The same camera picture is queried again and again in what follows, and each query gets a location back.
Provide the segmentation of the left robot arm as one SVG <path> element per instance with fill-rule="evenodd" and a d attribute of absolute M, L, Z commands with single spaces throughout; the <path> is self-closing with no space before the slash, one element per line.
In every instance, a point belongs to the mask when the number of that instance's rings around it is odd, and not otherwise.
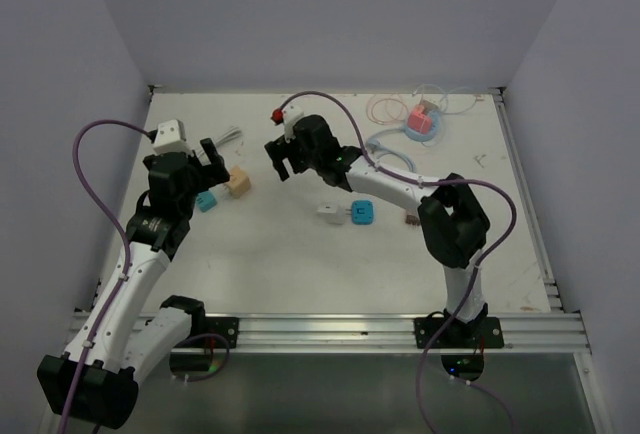
<path fill-rule="evenodd" d="M 214 142 L 200 145 L 208 161 L 190 151 L 154 153 L 144 160 L 149 188 L 121 229 L 123 248 L 96 304 L 62 355 L 47 355 L 37 378 L 59 432 L 70 419 L 118 429 L 130 417 L 139 389 L 175 347 L 224 348 L 229 342 L 208 330 L 205 307 L 172 295 L 140 332 L 134 330 L 153 287 L 168 269 L 190 230 L 196 198 L 229 180 Z"/>

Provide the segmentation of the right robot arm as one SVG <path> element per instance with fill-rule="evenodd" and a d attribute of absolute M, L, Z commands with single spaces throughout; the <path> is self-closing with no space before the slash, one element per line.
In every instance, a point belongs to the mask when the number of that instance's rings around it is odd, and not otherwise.
<path fill-rule="evenodd" d="M 289 177 L 288 162 L 295 174 L 311 169 L 332 187 L 374 196 L 419 218 L 426 248 L 444 270 L 447 338 L 461 347 L 476 340 L 488 306 L 473 272 L 490 222 L 462 177 L 451 174 L 447 179 L 453 185 L 428 187 L 415 173 L 391 168 L 385 174 L 383 166 L 369 164 L 359 148 L 340 145 L 320 115 L 278 109 L 272 121 L 284 127 L 284 134 L 265 150 L 282 180 Z"/>

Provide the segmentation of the teal power strip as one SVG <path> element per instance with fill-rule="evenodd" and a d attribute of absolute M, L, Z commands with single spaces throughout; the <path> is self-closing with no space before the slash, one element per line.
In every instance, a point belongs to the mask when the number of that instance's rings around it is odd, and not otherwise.
<path fill-rule="evenodd" d="M 205 213 L 216 207 L 218 202 L 215 195 L 211 191 L 207 190 L 196 196 L 195 204 L 201 212 Z"/>

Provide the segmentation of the white charger plug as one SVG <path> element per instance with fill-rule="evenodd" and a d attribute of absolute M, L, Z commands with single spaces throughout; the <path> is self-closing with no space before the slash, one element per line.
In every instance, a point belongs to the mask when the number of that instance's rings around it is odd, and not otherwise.
<path fill-rule="evenodd" d="M 344 225 L 351 220 L 351 209 L 338 203 L 327 203 L 316 209 L 319 218 L 330 225 Z"/>

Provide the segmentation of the tan wooden socket cube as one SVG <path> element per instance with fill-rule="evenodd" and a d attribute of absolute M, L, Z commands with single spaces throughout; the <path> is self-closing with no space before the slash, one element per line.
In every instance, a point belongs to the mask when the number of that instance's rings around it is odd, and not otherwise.
<path fill-rule="evenodd" d="M 239 199 L 251 189 L 251 181 L 248 174 L 239 166 L 229 170 L 229 180 L 225 183 L 228 193 L 234 199 Z"/>

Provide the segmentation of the blue square adapter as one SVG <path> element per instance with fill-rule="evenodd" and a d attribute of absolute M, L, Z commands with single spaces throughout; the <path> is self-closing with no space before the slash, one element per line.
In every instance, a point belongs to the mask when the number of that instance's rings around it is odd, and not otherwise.
<path fill-rule="evenodd" d="M 375 221 L 375 208 L 371 200 L 354 200 L 350 208 L 351 222 L 354 225 L 371 225 Z"/>

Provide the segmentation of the light blue round socket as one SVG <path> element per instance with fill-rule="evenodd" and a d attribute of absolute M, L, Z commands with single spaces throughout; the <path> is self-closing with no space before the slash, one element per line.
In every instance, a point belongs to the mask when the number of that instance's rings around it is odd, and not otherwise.
<path fill-rule="evenodd" d="M 439 111 L 430 111 L 427 114 L 412 113 L 404 122 L 403 132 L 413 141 L 432 145 L 444 136 L 445 124 Z"/>

